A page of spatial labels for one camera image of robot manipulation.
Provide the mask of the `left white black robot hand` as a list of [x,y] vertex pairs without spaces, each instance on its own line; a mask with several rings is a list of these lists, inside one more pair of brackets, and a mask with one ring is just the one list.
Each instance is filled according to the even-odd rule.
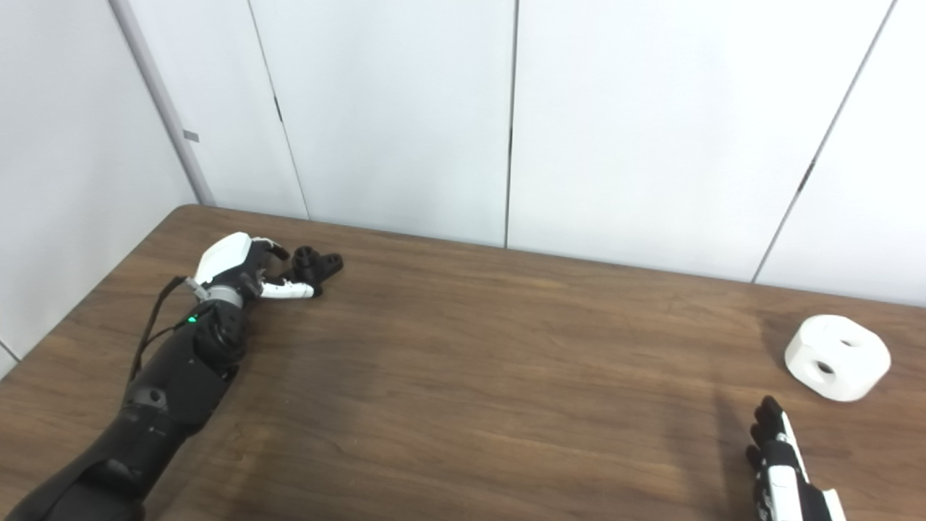
[[317,299],[322,290],[293,276],[265,276],[269,257],[286,261],[290,253],[267,237],[237,232],[202,254],[194,277],[187,280],[199,301],[224,301],[239,309],[256,300]]

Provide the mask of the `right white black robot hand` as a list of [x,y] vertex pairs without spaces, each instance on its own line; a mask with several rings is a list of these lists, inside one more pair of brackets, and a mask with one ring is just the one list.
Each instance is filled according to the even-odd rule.
[[745,458],[755,474],[757,519],[846,520],[838,492],[819,489],[808,478],[796,433],[778,400],[764,396],[754,418]]

